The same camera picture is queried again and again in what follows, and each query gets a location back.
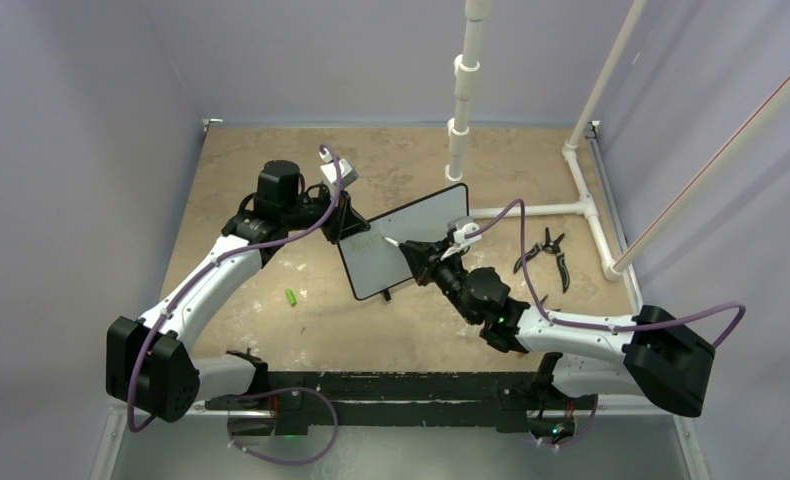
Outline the green marker cap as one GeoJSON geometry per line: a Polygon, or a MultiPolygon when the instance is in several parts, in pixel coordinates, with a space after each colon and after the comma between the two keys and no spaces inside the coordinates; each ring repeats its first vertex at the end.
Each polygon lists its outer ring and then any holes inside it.
{"type": "Polygon", "coordinates": [[[290,306],[295,307],[297,305],[297,298],[292,289],[287,288],[285,290],[285,296],[290,306]]]}

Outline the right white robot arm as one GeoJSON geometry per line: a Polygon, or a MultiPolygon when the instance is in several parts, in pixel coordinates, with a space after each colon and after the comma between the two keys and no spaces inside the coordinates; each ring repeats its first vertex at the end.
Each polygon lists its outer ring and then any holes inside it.
{"type": "Polygon", "coordinates": [[[532,392],[547,407],[590,395],[634,395],[697,418],[715,347],[665,310],[596,317],[539,308],[510,295],[492,267],[467,270],[444,241],[394,241],[420,286],[434,284],[480,337],[502,352],[544,355],[532,392]]]}

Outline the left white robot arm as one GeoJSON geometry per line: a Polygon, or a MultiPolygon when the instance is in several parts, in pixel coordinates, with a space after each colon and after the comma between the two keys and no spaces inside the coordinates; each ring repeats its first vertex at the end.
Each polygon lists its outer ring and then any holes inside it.
{"type": "Polygon", "coordinates": [[[267,162],[255,191],[186,279],[137,319],[121,316],[111,324],[105,390],[125,402],[131,430],[141,428],[136,410],[174,422],[200,401],[231,396],[246,409],[266,402],[265,361],[238,350],[195,361],[191,352],[220,308],[281,247],[316,230],[332,244],[368,230],[347,191],[358,177],[355,168],[324,152],[320,171],[321,182],[308,185],[296,163],[267,162]]]}

